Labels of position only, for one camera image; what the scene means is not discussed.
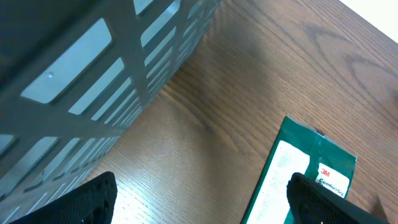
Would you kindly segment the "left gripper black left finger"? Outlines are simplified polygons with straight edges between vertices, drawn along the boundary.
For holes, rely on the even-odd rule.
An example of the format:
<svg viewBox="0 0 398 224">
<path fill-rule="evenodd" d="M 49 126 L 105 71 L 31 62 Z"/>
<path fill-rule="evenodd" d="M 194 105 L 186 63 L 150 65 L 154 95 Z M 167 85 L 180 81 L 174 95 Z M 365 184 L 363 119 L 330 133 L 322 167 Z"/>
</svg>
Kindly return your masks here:
<svg viewBox="0 0 398 224">
<path fill-rule="evenodd" d="M 12 224 L 111 224 L 117 194 L 107 171 Z"/>
</svg>

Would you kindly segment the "green snack bag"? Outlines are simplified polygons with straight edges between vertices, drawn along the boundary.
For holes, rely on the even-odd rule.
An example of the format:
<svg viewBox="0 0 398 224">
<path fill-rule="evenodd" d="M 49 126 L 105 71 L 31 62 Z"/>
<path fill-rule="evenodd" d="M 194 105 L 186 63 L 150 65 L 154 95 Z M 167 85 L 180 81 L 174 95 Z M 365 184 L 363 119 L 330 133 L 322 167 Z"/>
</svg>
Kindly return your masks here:
<svg viewBox="0 0 398 224">
<path fill-rule="evenodd" d="M 242 223 L 293 223 L 287 184 L 296 172 L 346 198 L 357 155 L 286 116 L 280 126 Z"/>
</svg>

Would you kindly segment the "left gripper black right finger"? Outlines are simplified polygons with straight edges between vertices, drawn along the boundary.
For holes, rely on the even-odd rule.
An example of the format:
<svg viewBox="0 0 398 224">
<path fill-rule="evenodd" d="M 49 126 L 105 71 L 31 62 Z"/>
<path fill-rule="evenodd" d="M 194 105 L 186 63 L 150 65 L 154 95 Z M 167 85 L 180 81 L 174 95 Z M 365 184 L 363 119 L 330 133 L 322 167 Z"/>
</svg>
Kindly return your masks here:
<svg viewBox="0 0 398 224">
<path fill-rule="evenodd" d="M 301 173 L 287 184 L 287 200 L 295 223 L 383 224 L 368 213 Z"/>
</svg>

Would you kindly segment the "grey plastic mesh basket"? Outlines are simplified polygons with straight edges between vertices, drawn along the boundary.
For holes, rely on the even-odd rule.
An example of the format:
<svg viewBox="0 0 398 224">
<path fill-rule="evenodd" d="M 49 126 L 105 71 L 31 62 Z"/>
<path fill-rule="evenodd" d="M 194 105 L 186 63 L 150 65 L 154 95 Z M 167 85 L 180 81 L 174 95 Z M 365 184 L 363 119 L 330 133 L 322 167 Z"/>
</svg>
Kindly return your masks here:
<svg viewBox="0 0 398 224">
<path fill-rule="evenodd" d="M 218 1 L 1 2 L 1 222 L 80 186 L 194 51 Z"/>
</svg>

